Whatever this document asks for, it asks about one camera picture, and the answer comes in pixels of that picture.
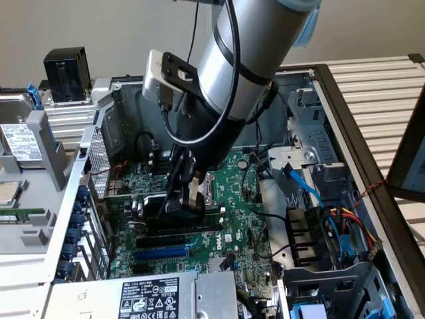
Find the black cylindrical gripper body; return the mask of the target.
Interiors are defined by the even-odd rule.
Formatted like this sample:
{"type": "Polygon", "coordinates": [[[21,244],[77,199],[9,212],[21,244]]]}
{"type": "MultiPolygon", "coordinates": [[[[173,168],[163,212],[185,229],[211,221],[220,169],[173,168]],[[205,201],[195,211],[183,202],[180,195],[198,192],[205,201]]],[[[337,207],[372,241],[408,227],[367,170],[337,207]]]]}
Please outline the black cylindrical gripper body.
{"type": "MultiPolygon", "coordinates": [[[[213,128],[219,118],[220,114],[208,103],[197,98],[184,98],[177,111],[176,136],[181,140],[199,139],[213,128]]],[[[245,120],[228,118],[201,143],[185,146],[183,167],[206,171],[223,162],[245,125],[245,120]]]]}

